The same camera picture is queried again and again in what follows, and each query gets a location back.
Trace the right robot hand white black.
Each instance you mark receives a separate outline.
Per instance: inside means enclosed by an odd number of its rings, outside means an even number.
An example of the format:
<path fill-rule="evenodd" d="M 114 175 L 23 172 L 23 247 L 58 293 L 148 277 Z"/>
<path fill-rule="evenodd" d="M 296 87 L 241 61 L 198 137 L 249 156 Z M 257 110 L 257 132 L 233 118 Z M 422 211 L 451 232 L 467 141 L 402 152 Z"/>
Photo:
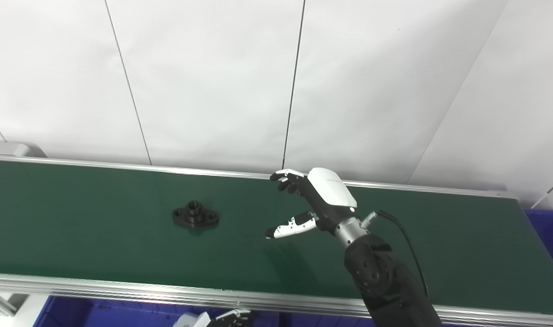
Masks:
<path fill-rule="evenodd" d="M 337 173 L 315 167 L 308 173 L 293 169 L 277 170 L 270 181 L 279 181 L 278 191 L 299 194 L 311 209 L 286 223 L 268 228 L 267 239 L 293 236 L 318 228 L 335 234 L 342 226 L 357 221 L 357 201 Z"/>

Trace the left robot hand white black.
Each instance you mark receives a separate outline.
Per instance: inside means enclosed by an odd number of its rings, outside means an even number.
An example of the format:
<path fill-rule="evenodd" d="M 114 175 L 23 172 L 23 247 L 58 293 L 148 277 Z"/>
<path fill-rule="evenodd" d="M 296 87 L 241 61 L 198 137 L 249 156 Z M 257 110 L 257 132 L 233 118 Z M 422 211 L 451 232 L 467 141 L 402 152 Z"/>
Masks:
<path fill-rule="evenodd" d="M 252 311 L 235 309 L 215 318 L 207 312 L 202 314 L 185 313 L 173 324 L 173 327 L 253 327 L 256 315 Z"/>

